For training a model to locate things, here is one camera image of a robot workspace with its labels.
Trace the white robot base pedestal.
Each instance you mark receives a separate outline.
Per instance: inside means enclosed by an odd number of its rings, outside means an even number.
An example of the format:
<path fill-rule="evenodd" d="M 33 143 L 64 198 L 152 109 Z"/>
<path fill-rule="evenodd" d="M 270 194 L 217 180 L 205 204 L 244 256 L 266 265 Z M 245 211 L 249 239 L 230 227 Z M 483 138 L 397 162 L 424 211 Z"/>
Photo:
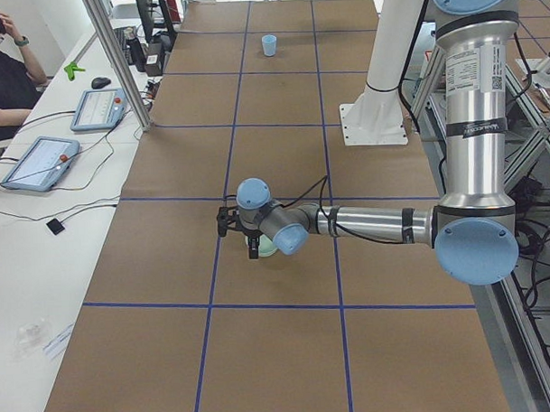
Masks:
<path fill-rule="evenodd" d="M 353 104 L 340 105 L 346 145 L 407 144 L 400 82 L 425 1 L 384 0 L 364 91 Z"/>

